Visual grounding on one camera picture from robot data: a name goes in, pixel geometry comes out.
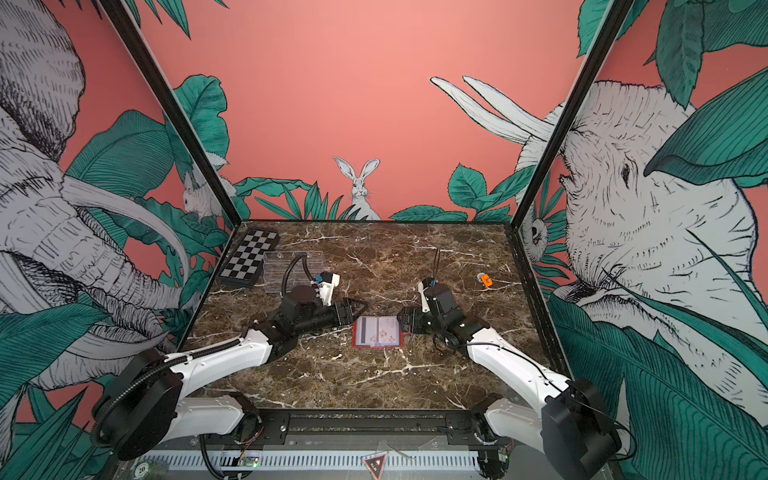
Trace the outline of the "white credit card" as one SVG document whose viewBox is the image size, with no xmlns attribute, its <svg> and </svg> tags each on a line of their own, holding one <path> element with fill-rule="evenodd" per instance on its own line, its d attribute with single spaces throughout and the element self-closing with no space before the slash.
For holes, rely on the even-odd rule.
<svg viewBox="0 0 768 480">
<path fill-rule="evenodd" d="M 401 329 L 396 317 L 378 317 L 378 344 L 380 347 L 395 347 L 401 344 Z"/>
</svg>

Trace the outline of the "red leather card holder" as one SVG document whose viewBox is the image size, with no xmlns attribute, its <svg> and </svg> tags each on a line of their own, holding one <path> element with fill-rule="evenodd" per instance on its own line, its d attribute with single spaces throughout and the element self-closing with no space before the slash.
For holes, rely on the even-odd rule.
<svg viewBox="0 0 768 480">
<path fill-rule="evenodd" d="M 354 348 L 398 348 L 403 334 L 396 316 L 361 316 L 353 324 Z"/>
</svg>

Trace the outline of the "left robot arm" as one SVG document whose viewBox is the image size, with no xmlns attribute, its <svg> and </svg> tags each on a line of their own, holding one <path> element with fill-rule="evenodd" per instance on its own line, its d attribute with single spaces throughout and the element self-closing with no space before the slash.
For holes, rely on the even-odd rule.
<svg viewBox="0 0 768 480">
<path fill-rule="evenodd" d="M 91 442 L 119 460 L 140 457 L 156 445 L 187 436 L 260 436 L 258 409 L 240 392 L 216 398 L 195 391 L 233 373 L 274 362 L 299 338 L 353 324 L 367 302 L 343 298 L 323 303 L 311 286 L 293 288 L 263 322 L 217 344 L 176 354 L 146 350 L 134 357 L 93 408 Z"/>
</svg>

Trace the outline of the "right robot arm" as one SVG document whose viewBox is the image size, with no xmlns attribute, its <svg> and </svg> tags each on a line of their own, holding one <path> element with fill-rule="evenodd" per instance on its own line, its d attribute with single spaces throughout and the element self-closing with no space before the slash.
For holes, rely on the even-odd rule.
<svg viewBox="0 0 768 480">
<path fill-rule="evenodd" d="M 480 432 L 520 441 L 543 453 L 563 479 L 590 479 L 622 447 L 600 391 L 533 360 L 491 325 L 458 305 L 447 285 L 427 277 L 417 284 L 421 305 L 398 320 L 430 335 L 509 386 L 528 408 L 501 397 L 482 407 Z"/>
</svg>

